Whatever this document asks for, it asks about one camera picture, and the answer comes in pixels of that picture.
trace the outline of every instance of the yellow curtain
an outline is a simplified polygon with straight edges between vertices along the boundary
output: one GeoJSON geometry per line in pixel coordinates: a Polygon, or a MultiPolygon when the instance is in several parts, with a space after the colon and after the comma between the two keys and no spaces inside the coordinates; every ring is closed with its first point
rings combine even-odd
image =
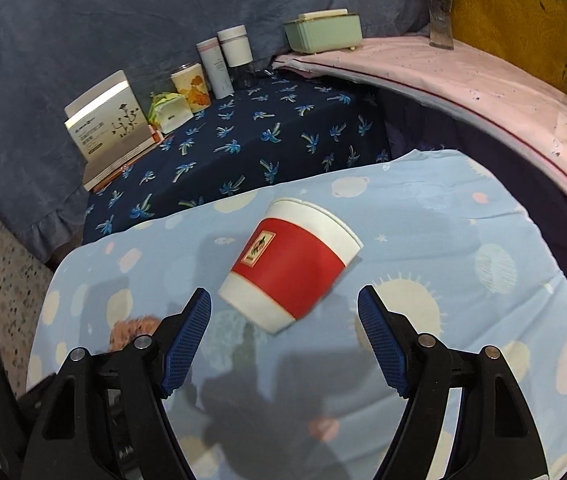
{"type": "Polygon", "coordinates": [[[457,40],[499,56],[567,94],[567,2],[454,0],[457,40]]]}

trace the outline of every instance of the floral paper cup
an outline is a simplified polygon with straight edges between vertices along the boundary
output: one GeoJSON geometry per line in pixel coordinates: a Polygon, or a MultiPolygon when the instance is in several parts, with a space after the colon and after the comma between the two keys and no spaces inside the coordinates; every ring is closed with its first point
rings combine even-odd
{"type": "Polygon", "coordinates": [[[270,204],[218,294],[276,333],[308,314],[362,247],[329,211],[280,198],[270,204]]]}

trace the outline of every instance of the green tissue box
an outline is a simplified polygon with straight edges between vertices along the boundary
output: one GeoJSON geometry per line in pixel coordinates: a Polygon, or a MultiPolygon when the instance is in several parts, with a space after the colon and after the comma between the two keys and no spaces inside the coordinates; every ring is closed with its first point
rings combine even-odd
{"type": "Polygon", "coordinates": [[[300,14],[297,20],[284,23],[292,50],[316,54],[342,48],[355,49],[361,44],[359,14],[346,9],[323,10],[300,14]]]}

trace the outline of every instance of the gray fabric backdrop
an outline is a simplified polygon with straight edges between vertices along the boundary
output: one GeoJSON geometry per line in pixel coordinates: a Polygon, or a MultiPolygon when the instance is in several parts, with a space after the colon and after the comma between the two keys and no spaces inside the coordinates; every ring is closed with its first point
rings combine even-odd
{"type": "Polygon", "coordinates": [[[335,7],[359,12],[366,37],[428,22],[424,0],[0,0],[0,219],[43,261],[83,223],[63,108],[101,79],[125,70],[147,110],[216,31],[245,23],[265,60],[285,50],[282,22],[335,7]]]}

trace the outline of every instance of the blue gripper pad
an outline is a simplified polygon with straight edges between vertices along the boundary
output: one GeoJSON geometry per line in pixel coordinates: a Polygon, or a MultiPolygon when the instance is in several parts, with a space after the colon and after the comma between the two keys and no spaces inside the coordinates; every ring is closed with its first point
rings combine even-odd
{"type": "Polygon", "coordinates": [[[383,377],[391,388],[407,399],[410,384],[407,379],[406,355],[388,326],[388,322],[374,298],[365,288],[361,289],[357,301],[359,319],[372,345],[383,377]]]}
{"type": "Polygon", "coordinates": [[[193,309],[187,314],[179,334],[166,353],[161,388],[167,396],[183,385],[201,338],[208,328],[211,313],[212,300],[210,294],[204,290],[193,309]]]}

